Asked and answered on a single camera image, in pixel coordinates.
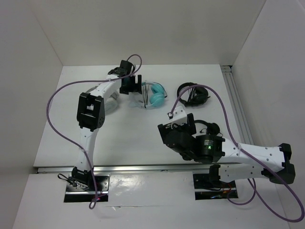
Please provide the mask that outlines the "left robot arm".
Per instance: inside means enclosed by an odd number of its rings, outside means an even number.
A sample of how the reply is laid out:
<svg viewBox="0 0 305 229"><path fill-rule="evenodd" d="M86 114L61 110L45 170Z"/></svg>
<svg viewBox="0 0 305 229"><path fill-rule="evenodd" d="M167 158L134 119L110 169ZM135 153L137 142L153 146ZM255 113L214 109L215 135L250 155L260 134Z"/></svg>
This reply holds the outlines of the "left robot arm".
<svg viewBox="0 0 305 229"><path fill-rule="evenodd" d="M108 72L105 82L89 92L81 93L77 109L77 121L81 128L80 153L71 177L83 190L95 189L93 174L93 153L99 129L105 122L105 102L115 93L138 92L142 77L135 80L134 65L122 60L120 65Z"/></svg>

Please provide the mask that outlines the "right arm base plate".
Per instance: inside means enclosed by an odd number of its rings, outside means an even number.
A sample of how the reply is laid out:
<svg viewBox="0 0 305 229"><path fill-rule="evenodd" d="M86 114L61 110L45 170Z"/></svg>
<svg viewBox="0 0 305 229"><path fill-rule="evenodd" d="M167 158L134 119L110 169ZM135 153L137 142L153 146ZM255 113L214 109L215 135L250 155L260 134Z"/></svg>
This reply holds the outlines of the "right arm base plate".
<svg viewBox="0 0 305 229"><path fill-rule="evenodd" d="M193 185L196 200L226 199L228 194L230 194L230 198L238 198L234 181L230 183L211 182L208 174L193 174Z"/></svg>

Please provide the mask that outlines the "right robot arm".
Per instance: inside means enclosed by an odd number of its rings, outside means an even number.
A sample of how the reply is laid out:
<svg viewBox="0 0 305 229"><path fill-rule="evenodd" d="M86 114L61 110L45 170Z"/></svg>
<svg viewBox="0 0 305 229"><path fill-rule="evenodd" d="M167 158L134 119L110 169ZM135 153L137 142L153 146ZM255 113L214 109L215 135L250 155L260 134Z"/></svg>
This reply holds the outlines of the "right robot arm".
<svg viewBox="0 0 305 229"><path fill-rule="evenodd" d="M275 184L294 182L295 167L290 163L289 144L276 147L235 144L210 131L197 135L196 123L193 114L188 114L181 124L160 124L158 130L163 144L183 160L210 165L208 182L211 186L248 178L267 178Z"/></svg>

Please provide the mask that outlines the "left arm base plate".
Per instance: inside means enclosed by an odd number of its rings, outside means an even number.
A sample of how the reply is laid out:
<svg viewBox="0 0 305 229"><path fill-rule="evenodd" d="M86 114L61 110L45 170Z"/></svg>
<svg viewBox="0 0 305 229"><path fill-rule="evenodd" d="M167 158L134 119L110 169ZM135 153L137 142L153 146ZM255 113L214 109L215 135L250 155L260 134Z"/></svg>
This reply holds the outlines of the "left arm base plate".
<svg viewBox="0 0 305 229"><path fill-rule="evenodd" d="M66 181L65 203L90 202L95 197L93 185L89 187L83 183L74 181L70 175L66 177L64 174L58 174L58 178ZM98 194L97 202L108 202L110 175L96 176L95 179Z"/></svg>

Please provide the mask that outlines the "teal white cat-ear headphones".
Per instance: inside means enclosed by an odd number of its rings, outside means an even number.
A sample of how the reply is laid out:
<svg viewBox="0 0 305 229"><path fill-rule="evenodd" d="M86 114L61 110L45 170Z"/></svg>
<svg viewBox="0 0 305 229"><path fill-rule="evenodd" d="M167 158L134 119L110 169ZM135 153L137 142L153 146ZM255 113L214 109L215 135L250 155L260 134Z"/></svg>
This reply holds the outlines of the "teal white cat-ear headphones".
<svg viewBox="0 0 305 229"><path fill-rule="evenodd" d="M165 88L157 82L145 81L142 83L142 94L129 95L129 107L138 107L145 110L156 109L163 106L167 98Z"/></svg>

